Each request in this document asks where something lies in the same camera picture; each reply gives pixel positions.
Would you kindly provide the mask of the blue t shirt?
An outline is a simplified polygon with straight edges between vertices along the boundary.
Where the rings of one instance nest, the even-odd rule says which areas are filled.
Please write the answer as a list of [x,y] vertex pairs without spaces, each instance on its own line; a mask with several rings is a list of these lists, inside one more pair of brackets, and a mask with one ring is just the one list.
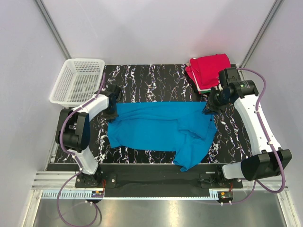
[[117,104],[118,117],[108,125],[112,148],[175,152],[174,164],[186,172],[208,154],[217,128],[204,102]]

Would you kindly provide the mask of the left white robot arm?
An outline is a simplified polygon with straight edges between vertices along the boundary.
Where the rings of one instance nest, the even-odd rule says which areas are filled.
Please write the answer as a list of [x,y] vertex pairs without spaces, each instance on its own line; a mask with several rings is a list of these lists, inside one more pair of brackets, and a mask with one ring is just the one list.
[[98,187],[105,182],[98,161],[89,148],[90,121],[100,113],[106,121],[114,121],[118,117],[117,103],[122,97],[121,88],[110,84],[104,91],[100,88],[84,104],[60,112],[55,142],[75,160],[79,167],[77,180],[84,185]]

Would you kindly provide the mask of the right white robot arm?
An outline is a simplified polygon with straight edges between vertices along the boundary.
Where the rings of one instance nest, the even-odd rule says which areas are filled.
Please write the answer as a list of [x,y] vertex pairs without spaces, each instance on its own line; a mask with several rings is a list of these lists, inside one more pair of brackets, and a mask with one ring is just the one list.
[[280,193],[285,188],[284,169],[292,159],[291,151],[282,149],[266,121],[260,103],[265,92],[259,92],[252,80],[241,80],[239,71],[232,67],[219,72],[220,85],[211,89],[203,113],[219,114],[229,104],[234,105],[246,128],[252,156],[223,165],[215,182],[223,188],[234,179],[245,179],[271,193]]

